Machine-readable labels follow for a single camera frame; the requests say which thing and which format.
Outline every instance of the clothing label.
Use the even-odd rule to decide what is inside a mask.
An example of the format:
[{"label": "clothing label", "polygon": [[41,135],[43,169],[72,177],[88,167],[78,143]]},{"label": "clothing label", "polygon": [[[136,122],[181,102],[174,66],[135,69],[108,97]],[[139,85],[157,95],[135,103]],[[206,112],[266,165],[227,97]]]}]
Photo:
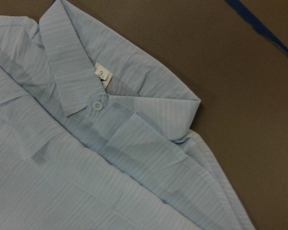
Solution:
[{"label": "clothing label", "polygon": [[98,62],[95,64],[95,69],[95,74],[100,78],[104,88],[106,88],[112,79],[113,73],[100,65]]}]

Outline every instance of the brown surface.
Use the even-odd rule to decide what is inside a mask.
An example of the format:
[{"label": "brown surface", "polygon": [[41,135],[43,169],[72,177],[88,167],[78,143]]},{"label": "brown surface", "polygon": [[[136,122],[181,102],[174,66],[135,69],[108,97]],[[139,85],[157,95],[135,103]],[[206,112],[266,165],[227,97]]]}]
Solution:
[{"label": "brown surface", "polygon": [[[70,2],[164,63],[202,99],[192,129],[254,225],[288,230],[288,58],[224,1]],[[242,2],[288,46],[288,0]],[[38,21],[51,3],[0,0],[0,14]]]}]

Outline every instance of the shirt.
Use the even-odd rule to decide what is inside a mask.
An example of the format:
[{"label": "shirt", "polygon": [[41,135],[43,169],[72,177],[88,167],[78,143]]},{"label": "shirt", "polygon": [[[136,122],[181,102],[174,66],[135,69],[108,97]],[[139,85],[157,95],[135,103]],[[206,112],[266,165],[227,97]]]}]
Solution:
[{"label": "shirt", "polygon": [[0,230],[177,229],[199,230],[85,148],[0,69]]},{"label": "shirt", "polygon": [[[0,67],[84,146],[199,227],[254,229],[212,152],[189,130],[200,99],[98,20],[65,0],[39,24],[0,17]],[[112,76],[106,88],[100,70]]]}]

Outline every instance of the blue line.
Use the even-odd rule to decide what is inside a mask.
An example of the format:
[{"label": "blue line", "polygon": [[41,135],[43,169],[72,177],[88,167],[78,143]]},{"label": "blue line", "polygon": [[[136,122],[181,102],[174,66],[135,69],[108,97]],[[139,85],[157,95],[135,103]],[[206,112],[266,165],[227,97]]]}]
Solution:
[{"label": "blue line", "polygon": [[225,0],[253,29],[260,35],[269,39],[288,56],[288,48],[239,0]]}]

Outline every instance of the white button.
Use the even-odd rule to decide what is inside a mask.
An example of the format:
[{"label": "white button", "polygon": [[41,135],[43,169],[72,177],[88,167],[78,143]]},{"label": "white button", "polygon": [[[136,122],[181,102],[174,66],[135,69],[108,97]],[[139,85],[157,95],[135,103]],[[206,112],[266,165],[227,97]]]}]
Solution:
[{"label": "white button", "polygon": [[103,104],[100,101],[93,102],[93,109],[96,111],[100,111],[103,108]]}]

